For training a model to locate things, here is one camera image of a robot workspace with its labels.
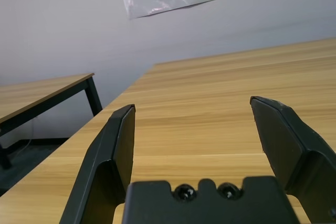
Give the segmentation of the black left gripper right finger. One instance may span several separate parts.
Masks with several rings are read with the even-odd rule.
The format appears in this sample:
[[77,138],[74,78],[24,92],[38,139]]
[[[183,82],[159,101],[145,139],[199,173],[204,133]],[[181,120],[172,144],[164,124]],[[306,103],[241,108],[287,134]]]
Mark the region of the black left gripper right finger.
[[257,131],[275,177],[312,223],[335,222],[335,152],[289,106],[250,98]]

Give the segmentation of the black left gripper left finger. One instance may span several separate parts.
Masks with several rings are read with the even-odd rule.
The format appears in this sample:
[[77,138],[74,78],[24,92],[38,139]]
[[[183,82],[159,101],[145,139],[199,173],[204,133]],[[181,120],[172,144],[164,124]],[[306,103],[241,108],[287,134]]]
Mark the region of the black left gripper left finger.
[[112,223],[130,184],[135,105],[114,111],[90,144],[60,223]]

